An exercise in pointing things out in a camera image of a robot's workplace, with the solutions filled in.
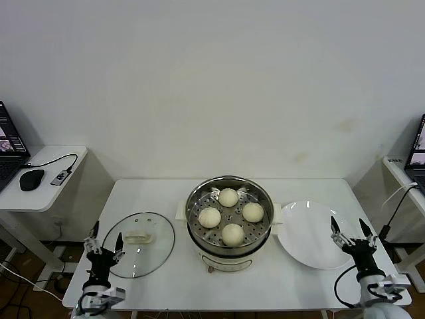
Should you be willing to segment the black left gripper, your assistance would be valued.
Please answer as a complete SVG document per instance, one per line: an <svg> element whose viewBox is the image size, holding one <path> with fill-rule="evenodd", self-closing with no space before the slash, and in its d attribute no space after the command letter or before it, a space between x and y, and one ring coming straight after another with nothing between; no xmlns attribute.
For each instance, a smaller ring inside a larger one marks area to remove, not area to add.
<svg viewBox="0 0 425 319"><path fill-rule="evenodd" d="M86 257L92 264L88 271L87 283L109 283L110 269L115 265L115 261L119 261L125 255L122 233L118 234L114 252L101 248L97 240L99 224L99 221L95 222L88 237L84 240Z"/></svg>

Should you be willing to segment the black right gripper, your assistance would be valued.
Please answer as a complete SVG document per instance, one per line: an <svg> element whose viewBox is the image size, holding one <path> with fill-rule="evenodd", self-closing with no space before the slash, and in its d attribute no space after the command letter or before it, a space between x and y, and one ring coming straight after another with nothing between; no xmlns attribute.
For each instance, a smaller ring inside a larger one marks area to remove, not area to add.
<svg viewBox="0 0 425 319"><path fill-rule="evenodd" d="M370 227L361 218L359 224L366 240L354 240L354 243L349 245L349 239L341 232L334 216L331 216L331 238L344 253L352 256L358 274L379 274L379 268L373 258L377 236L373 235Z"/></svg>

